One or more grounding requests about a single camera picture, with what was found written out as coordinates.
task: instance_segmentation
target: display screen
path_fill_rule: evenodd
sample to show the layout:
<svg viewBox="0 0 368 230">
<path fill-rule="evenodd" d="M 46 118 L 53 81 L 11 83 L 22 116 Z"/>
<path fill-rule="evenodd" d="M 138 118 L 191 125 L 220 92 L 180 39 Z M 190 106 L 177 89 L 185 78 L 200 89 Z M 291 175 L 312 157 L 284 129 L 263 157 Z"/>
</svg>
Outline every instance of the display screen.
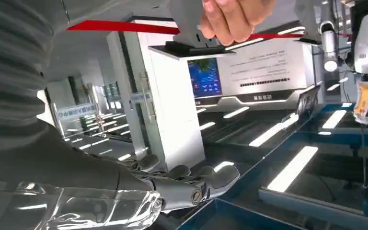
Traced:
<svg viewBox="0 0 368 230">
<path fill-rule="evenodd" d="M 222 95 L 216 58 L 189 61 L 188 67 L 195 98 Z"/>
</svg>

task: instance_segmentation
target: red stripe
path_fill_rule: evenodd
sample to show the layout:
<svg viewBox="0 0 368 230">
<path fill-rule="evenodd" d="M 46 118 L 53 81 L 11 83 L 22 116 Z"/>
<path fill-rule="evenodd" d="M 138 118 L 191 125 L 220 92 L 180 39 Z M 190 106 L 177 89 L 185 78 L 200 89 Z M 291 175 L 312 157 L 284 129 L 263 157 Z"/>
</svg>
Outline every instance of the red stripe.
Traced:
<svg viewBox="0 0 368 230">
<path fill-rule="evenodd" d="M 145 32 L 156 34 L 177 35 L 180 33 L 178 28 L 159 26 L 159 25 L 147 25 L 139 23 L 128 22 L 110 22 L 110 21 L 98 21 L 98 20 L 86 20 L 68 28 L 68 30 L 74 31 L 123 31 L 123 32 Z M 257 38 L 272 39 L 272 38 L 300 38 L 303 35 L 300 34 L 252 34 L 249 40 Z"/>
</svg>

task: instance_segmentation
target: information panel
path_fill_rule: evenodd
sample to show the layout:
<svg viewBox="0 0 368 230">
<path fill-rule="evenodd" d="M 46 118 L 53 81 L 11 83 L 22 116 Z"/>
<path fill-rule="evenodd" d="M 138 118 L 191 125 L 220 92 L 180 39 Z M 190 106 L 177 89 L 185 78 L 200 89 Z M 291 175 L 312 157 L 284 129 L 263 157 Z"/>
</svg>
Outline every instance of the information panel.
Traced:
<svg viewBox="0 0 368 230">
<path fill-rule="evenodd" d="M 195 98 L 222 95 L 216 58 L 189 61 L 188 67 Z"/>
<path fill-rule="evenodd" d="M 235 56 L 218 58 L 224 96 L 301 89 L 313 81 L 311 47 L 294 38 L 272 39 L 235 51 Z"/>
</svg>

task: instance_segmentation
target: sign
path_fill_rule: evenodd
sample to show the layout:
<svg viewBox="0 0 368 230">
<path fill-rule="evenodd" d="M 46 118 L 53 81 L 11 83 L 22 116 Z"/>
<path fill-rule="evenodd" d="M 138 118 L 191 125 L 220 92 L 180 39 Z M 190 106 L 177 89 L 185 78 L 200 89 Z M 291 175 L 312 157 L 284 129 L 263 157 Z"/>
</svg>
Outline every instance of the sign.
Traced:
<svg viewBox="0 0 368 230">
<path fill-rule="evenodd" d="M 294 40 L 272 39 L 236 49 L 235 56 L 218 58 L 223 96 L 303 89 L 313 84 L 311 47 Z"/>
<path fill-rule="evenodd" d="M 146 92 L 146 100 L 152 101 L 151 92 L 150 91 L 147 91 Z M 132 94 L 131 101 L 134 104 L 145 102 L 145 98 L 143 97 L 143 93 L 137 92 L 137 93 Z"/>
<path fill-rule="evenodd" d="M 68 120 L 94 114 L 95 112 L 96 108 L 94 104 L 83 104 L 75 107 L 59 109 L 57 110 L 57 117 L 60 120 Z"/>
</svg>

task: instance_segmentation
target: human hand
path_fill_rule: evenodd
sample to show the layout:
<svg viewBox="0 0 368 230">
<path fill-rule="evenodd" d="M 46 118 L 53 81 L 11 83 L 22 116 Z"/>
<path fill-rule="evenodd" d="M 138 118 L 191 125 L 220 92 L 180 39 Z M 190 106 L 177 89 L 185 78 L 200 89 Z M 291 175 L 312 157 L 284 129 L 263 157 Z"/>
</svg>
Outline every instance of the human hand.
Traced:
<svg viewBox="0 0 368 230">
<path fill-rule="evenodd" d="M 202 0 L 201 31 L 217 37 L 224 46 L 244 42 L 254 27 L 271 15 L 275 0 Z"/>
</svg>

